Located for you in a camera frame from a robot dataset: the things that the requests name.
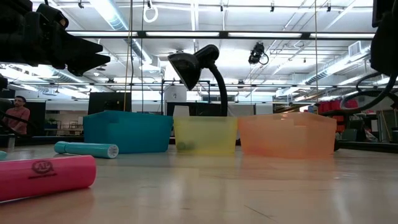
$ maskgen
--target orange plastic bin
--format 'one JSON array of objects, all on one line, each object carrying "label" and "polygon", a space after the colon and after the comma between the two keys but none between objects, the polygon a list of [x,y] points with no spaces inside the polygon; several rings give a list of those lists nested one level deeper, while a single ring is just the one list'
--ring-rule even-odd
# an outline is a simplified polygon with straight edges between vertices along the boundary
[{"label": "orange plastic bin", "polygon": [[285,158],[320,158],[333,154],[336,120],[313,113],[240,117],[245,154]]}]

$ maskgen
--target teal cylinder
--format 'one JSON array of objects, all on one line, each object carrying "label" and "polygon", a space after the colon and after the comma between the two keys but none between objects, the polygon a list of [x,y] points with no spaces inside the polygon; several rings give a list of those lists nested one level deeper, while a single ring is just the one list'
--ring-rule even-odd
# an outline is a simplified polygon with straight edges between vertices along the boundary
[{"label": "teal cylinder", "polygon": [[119,148],[115,144],[95,144],[82,142],[59,141],[54,145],[57,153],[91,155],[98,158],[114,159],[119,154]]},{"label": "teal cylinder", "polygon": [[4,151],[0,151],[0,160],[3,160],[7,157],[7,153]]}]

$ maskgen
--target black desk lamp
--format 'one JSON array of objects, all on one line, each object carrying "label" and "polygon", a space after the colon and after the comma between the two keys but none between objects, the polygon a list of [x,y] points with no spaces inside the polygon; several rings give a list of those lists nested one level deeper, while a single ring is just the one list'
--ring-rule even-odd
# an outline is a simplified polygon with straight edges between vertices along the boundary
[{"label": "black desk lamp", "polygon": [[188,90],[192,90],[198,83],[201,70],[203,68],[208,68],[216,78],[218,88],[220,89],[221,116],[227,116],[228,100],[226,87],[223,76],[215,65],[219,55],[220,51],[218,48],[210,44],[193,55],[188,53],[176,53],[169,55],[167,58]]}]

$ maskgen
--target plastic bin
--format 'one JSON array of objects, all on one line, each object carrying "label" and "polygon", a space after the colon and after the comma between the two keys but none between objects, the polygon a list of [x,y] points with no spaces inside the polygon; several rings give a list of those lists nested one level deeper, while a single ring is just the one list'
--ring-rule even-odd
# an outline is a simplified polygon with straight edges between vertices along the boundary
[{"label": "plastic bin", "polygon": [[336,120],[312,113],[282,113],[239,118],[245,154],[319,158],[333,154]]},{"label": "plastic bin", "polygon": [[115,144],[119,153],[165,152],[173,118],[153,114],[104,111],[83,118],[85,142]]},{"label": "plastic bin", "polygon": [[190,116],[174,118],[178,152],[234,154],[238,122],[231,117]]}]

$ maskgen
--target red shirt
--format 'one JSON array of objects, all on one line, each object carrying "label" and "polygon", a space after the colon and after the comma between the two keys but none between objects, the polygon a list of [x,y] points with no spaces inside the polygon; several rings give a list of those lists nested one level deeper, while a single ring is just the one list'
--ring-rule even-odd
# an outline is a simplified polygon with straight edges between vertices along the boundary
[{"label": "red shirt", "polygon": [[[8,109],[6,114],[11,115],[11,116],[15,116],[17,118],[21,118],[24,120],[29,120],[29,116],[30,116],[30,110],[28,108],[25,107],[21,107],[18,110],[16,108],[11,108]],[[10,128],[15,128],[15,131],[17,131],[20,134],[26,134],[26,123],[14,120],[12,118],[7,118],[4,117],[3,121],[8,124],[8,126]]]}]

